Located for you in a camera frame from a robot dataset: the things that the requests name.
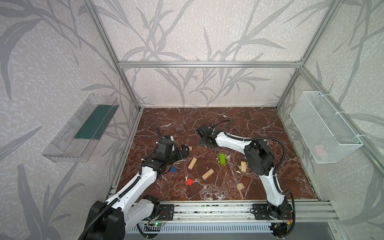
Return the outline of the green block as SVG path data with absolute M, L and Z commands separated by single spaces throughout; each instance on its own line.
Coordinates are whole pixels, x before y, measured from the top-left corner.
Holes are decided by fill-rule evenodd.
M 220 160 L 220 165 L 225 166 L 226 165 L 226 157 L 225 154 L 220 154 L 219 155 L 219 160 Z

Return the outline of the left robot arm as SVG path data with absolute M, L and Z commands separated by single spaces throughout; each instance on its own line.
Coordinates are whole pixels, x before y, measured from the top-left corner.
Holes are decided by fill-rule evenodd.
M 159 200 L 139 197 L 161 176 L 168 166 L 189 156 L 186 145 L 176 147 L 171 136 L 160 138 L 156 147 L 139 164 L 138 173 L 105 202 L 90 208 L 80 240 L 122 240 L 126 232 L 145 218 L 159 214 Z

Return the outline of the red block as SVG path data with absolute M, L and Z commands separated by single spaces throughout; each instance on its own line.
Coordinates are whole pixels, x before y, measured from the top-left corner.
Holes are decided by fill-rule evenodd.
M 187 184 L 188 184 L 189 186 L 191 186 L 193 183 L 194 183 L 194 180 L 192 180 L 192 179 L 188 179 L 188 180 L 187 180 Z

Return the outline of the small wood cube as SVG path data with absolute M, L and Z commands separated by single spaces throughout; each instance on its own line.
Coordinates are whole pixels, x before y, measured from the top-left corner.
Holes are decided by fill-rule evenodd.
M 238 189 L 239 191 L 241 191 L 241 190 L 243 190 L 243 189 L 245 188 L 245 186 L 244 186 L 243 183 L 239 183 L 239 184 L 237 184 L 236 187 L 237 187 L 237 189 Z

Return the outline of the pink object in basket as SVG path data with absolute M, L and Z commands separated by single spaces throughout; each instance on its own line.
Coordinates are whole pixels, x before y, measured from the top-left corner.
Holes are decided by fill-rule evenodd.
M 328 155 L 328 153 L 327 153 L 327 151 L 323 145 L 315 145 L 314 146 L 314 152 L 316 155 L 318 155 L 321 158 Z

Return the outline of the clear plastic wall bin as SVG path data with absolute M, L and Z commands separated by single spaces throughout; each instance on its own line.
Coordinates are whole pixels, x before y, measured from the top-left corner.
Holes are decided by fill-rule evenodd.
M 89 94 L 42 155 L 54 163 L 86 163 L 119 106 L 117 97 Z

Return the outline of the aluminium cage frame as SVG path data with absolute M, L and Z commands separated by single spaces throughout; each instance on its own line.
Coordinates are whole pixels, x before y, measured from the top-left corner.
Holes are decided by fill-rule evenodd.
M 329 101 L 329 103 L 339 111 L 341 117 L 344 118 L 346 123 L 351 127 L 356 134 L 362 134 L 357 125 L 351 120 L 350 116 L 342 112 L 341 106 L 335 101 L 328 91 L 320 84 L 315 77 L 310 73 L 310 71 L 305 67 L 310 56 L 312 55 L 315 47 L 321 41 L 321 38 L 325 35 L 326 28 L 328 28 L 339 11 L 340 7 L 344 1 L 331 1 L 328 10 L 324 18 L 322 19 L 318 29 L 316 30 L 312 40 L 310 41 L 309 46 L 307 47 L 303 57 L 298 61 L 138 61 L 138 62 L 119 62 L 114 50 L 112 49 L 112 44 L 107 37 L 107 32 L 103 27 L 102 21 L 98 14 L 96 5 L 93 1 L 84 1 L 85 9 L 90 14 L 90 17 L 93 23 L 96 26 L 96 29 L 107 47 L 107 51 L 112 58 L 115 69 L 120 74 L 123 83 L 126 84 L 126 88 L 129 93 L 133 96 L 132 88 L 129 86 L 126 77 L 123 74 L 122 66 L 127 66 L 128 68 L 294 68 L 294 75 L 291 77 L 288 86 L 285 88 L 282 97 L 278 101 L 277 107 L 279 108 L 282 105 L 283 100 L 287 97 L 288 92 L 292 89 L 294 83 L 296 82 L 299 75 L 303 76 L 307 83 L 316 91 L 322 93 L 322 95 Z

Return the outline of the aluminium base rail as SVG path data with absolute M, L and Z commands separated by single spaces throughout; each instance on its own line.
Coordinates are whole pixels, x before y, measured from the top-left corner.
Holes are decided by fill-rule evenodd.
M 263 200 L 249 201 L 167 201 L 161 204 L 175 206 L 173 220 L 168 223 L 253 223 L 287 222 L 291 215 L 280 220 L 253 210 L 254 205 L 264 205 Z M 339 222 L 330 202 L 295 200 L 296 222 Z

